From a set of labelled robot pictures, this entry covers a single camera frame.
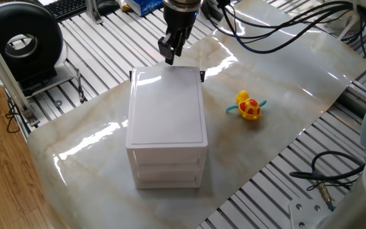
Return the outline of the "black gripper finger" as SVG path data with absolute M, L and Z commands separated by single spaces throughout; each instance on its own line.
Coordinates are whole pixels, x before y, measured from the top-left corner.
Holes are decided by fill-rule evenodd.
M 181 56 L 182 49 L 187 40 L 188 35 L 189 35 L 188 28 L 181 29 L 177 32 L 177 46 L 176 46 L 176 51 L 175 51 L 176 56 L 178 56 L 178 57 Z
M 158 40 L 159 52 L 165 58 L 165 62 L 172 65 L 176 56 L 176 33 L 169 32 Z

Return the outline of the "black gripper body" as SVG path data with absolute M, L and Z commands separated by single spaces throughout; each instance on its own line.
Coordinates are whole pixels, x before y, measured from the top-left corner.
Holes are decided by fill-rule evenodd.
M 163 3 L 166 34 L 181 32 L 189 36 L 203 0 L 164 0 Z

